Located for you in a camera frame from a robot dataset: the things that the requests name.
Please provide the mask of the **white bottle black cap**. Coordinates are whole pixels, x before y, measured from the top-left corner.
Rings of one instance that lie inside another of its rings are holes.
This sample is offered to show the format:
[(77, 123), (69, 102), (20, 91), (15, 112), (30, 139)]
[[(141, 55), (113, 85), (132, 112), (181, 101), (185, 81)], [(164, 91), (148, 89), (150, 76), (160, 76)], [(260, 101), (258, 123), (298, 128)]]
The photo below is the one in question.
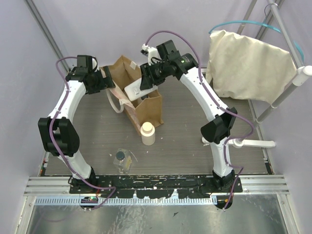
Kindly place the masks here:
[(150, 89), (140, 90), (141, 81), (142, 78), (139, 78), (124, 88), (124, 91), (130, 101), (137, 100), (158, 89), (158, 87), (154, 85)]

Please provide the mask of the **brown paper bag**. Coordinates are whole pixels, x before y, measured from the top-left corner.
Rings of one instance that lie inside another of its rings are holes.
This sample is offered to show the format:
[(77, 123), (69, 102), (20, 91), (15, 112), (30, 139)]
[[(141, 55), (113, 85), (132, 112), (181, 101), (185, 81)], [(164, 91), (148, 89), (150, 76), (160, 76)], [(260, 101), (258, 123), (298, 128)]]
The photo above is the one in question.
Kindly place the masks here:
[(153, 91), (145, 99), (130, 101), (124, 88), (141, 78), (140, 68), (124, 55), (112, 65), (108, 66), (114, 88), (108, 88), (107, 97), (116, 113), (124, 112), (135, 130), (140, 134), (143, 123), (150, 122), (154, 127), (163, 124), (162, 119), (162, 95), (159, 91)]

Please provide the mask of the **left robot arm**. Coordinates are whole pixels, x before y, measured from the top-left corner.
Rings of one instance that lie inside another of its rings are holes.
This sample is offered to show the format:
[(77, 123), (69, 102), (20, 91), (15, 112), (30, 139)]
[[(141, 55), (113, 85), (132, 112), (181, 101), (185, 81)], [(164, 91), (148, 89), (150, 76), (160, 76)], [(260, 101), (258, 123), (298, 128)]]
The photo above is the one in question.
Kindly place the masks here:
[(101, 70), (96, 57), (78, 55), (73, 59), (77, 63), (68, 74), (59, 72), (64, 82), (63, 92), (48, 117), (39, 119), (38, 128), (45, 151), (67, 166), (86, 193), (93, 193), (99, 188), (95, 171), (79, 150), (80, 138), (72, 121), (84, 95), (114, 88), (115, 84), (109, 68)]

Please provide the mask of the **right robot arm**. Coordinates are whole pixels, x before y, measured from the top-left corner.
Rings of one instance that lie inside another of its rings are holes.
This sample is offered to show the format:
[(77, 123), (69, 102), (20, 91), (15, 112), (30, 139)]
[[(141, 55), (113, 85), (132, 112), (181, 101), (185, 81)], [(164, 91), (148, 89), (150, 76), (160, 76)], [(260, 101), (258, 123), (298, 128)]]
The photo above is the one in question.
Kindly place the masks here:
[(152, 88), (162, 84), (167, 77), (173, 76), (188, 88), (201, 106), (208, 123), (200, 131), (212, 150), (214, 187), (219, 192), (225, 192), (235, 179), (226, 140), (230, 136), (237, 110), (228, 108), (217, 99), (194, 57), (189, 53), (181, 55), (172, 40), (157, 47), (144, 44), (141, 53), (148, 58), (147, 63), (140, 66), (141, 91), (151, 92)]

